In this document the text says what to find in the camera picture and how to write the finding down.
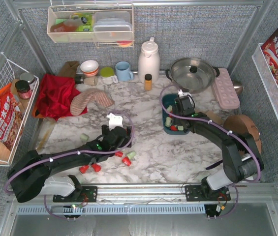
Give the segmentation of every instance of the pan handle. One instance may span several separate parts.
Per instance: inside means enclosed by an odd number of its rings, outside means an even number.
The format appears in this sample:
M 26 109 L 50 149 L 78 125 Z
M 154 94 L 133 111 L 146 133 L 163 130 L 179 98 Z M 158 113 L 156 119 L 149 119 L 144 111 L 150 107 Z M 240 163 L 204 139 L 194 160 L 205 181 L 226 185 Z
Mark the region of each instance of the pan handle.
M 216 71 L 216 77 L 219 76 L 219 69 L 215 66 L 212 66 L 212 68 Z
M 172 78 L 169 77 L 169 70 L 165 70 L 165 75 L 170 81 L 172 81 Z

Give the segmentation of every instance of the stainless steel pot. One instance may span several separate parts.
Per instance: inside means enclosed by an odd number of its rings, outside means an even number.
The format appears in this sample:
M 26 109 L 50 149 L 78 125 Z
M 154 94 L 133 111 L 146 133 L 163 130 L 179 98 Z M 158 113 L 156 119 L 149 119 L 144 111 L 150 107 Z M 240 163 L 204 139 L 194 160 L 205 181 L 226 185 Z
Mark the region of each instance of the stainless steel pot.
M 219 69 L 198 58 L 183 58 L 166 70 L 166 76 L 184 92 L 200 93 L 219 76 Z

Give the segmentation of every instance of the blue mug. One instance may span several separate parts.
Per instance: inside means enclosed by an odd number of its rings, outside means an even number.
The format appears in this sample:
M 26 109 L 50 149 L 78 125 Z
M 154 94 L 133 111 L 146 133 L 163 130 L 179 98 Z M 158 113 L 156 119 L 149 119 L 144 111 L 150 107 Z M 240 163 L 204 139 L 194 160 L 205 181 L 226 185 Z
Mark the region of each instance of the blue mug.
M 120 61 L 116 64 L 116 75 L 119 81 L 133 80 L 133 73 L 130 69 L 130 64 L 126 61 Z

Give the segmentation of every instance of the striped oven mitt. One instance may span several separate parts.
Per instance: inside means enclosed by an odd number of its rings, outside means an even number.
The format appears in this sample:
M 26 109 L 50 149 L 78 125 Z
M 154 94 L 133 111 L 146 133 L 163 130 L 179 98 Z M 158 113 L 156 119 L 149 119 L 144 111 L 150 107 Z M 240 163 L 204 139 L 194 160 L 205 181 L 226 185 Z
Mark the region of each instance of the striped oven mitt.
M 89 102 L 96 102 L 103 107 L 110 107 L 115 103 L 104 91 L 90 88 L 73 98 L 70 105 L 70 113 L 73 116 L 80 115 Z

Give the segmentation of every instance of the pink ice tray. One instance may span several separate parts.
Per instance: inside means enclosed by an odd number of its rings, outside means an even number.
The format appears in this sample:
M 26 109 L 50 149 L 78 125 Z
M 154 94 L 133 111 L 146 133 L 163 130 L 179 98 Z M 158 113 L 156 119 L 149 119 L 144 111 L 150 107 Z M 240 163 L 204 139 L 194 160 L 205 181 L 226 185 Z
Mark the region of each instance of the pink ice tray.
M 219 68 L 220 75 L 212 84 L 213 93 L 220 107 L 225 110 L 239 108 L 240 102 L 227 69 Z

